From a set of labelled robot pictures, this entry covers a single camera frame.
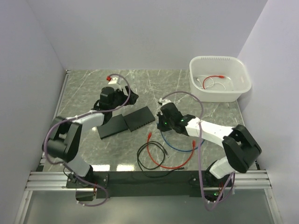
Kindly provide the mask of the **black network switch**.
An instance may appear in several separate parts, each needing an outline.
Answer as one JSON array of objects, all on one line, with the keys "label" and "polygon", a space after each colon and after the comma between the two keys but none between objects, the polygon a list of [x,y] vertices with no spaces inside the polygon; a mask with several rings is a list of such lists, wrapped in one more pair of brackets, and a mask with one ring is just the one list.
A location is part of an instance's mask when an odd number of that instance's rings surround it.
[{"label": "black network switch", "polygon": [[137,111],[134,111],[126,116],[124,120],[130,132],[133,132],[151,122],[155,121],[155,117],[150,109],[145,106]]}]

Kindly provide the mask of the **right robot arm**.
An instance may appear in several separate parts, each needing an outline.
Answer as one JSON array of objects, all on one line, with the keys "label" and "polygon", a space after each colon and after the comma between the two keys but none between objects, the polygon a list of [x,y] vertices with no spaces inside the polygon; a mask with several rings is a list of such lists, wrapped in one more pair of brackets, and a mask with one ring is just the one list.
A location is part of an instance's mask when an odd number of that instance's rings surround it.
[{"label": "right robot arm", "polygon": [[161,107],[157,114],[158,130],[161,132],[174,130],[190,137],[201,136],[202,139],[224,149],[226,156],[208,168],[205,177],[210,186],[218,185],[224,176],[235,171],[246,173],[262,152],[256,140],[243,125],[221,126],[190,114],[182,115],[169,100],[163,100],[159,104]]}]

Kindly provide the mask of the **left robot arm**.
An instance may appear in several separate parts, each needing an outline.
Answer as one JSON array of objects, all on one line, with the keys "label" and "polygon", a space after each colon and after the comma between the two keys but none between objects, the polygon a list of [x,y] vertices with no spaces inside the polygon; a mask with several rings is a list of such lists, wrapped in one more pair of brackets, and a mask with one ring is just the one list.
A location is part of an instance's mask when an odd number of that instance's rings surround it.
[{"label": "left robot arm", "polygon": [[106,124],[118,107],[136,103],[139,95],[128,86],[125,89],[127,95],[123,89],[102,88],[100,98],[89,112],[72,118],[55,117],[46,135],[43,151],[49,163],[63,164],[78,176],[77,181],[84,188],[93,184],[94,176],[92,166],[78,155],[81,134]]}]

